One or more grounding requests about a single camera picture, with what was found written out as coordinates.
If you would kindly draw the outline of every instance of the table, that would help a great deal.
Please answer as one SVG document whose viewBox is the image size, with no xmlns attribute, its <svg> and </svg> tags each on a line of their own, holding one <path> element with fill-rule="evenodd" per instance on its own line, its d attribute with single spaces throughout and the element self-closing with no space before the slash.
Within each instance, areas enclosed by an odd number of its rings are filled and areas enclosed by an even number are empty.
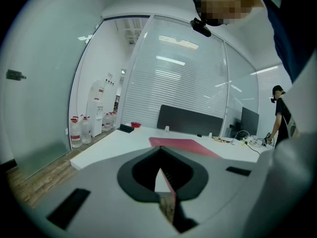
<svg viewBox="0 0 317 238">
<path fill-rule="evenodd" d="M 70 163 L 74 168 L 80 170 L 101 160 L 148 148 L 151 147 L 149 137 L 193 139 L 222 158 L 230 160 L 256 162 L 259 157 L 258 153 L 252 151 L 246 145 L 232 145 L 229 143 L 217 142 L 206 136 L 200 138 L 196 135 L 172 131 L 165 132 L 162 129 L 141 126 L 140 128 L 134 129 L 134 131 L 131 133 L 126 133 L 120 130 L 114 131 L 107 137 L 103 138 L 96 144 L 92 145 L 71 159 Z M 271 147 L 263 146 L 252 148 L 259 153 L 266 150 L 271 150 Z"/>
</svg>

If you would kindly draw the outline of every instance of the person's arm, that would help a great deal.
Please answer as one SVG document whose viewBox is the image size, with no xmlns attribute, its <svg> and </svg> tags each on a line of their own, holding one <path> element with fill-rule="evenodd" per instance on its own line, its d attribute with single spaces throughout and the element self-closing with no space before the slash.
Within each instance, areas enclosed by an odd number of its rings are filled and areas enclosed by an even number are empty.
<svg viewBox="0 0 317 238">
<path fill-rule="evenodd" d="M 272 141 L 275 134 L 277 133 L 279 127 L 281 126 L 282 123 L 282 115 L 281 113 L 276 114 L 276 119 L 275 119 L 275 123 L 274 123 L 274 127 L 273 127 L 273 131 L 271 133 L 271 136 L 268 137 L 268 141 Z"/>
</svg>

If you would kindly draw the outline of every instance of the person wearing black cap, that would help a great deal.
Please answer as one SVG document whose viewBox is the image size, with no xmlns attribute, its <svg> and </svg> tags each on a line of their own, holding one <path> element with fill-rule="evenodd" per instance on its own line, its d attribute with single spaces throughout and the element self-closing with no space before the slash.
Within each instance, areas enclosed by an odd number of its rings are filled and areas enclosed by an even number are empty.
<svg viewBox="0 0 317 238">
<path fill-rule="evenodd" d="M 254 7 L 265 7 L 274 30 L 276 53 L 294 82 L 316 48 L 314 15 L 316 0 L 193 0 L 201 19 L 191 21 L 195 31 L 211 36 L 206 28 L 245 18 Z"/>
<path fill-rule="evenodd" d="M 271 143 L 275 134 L 278 131 L 277 141 L 275 146 L 277 146 L 283 139 L 288 138 L 287 124 L 291 119 L 291 114 L 289 113 L 286 105 L 282 100 L 282 96 L 285 94 L 283 88 L 280 85 L 276 85 L 272 90 L 272 99 L 271 101 L 275 103 L 276 101 L 276 110 L 275 110 L 275 123 L 270 137 L 267 139 L 268 143 Z"/>
</svg>

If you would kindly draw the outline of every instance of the wooden floor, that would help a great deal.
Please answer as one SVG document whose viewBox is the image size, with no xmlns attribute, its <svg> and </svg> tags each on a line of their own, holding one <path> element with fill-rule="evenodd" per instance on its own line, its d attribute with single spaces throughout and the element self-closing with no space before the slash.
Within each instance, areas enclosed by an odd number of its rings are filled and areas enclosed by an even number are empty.
<svg viewBox="0 0 317 238">
<path fill-rule="evenodd" d="M 70 159 L 86 150 L 105 136 L 112 133 L 103 131 L 100 135 L 92 138 L 92 142 L 73 149 L 48 166 L 38 171 L 28 179 L 25 179 L 18 167 L 14 167 L 6 172 L 6 177 L 13 195 L 17 200 L 26 203 L 34 208 L 38 200 L 54 186 L 70 178 L 77 170 L 71 166 Z"/>
</svg>

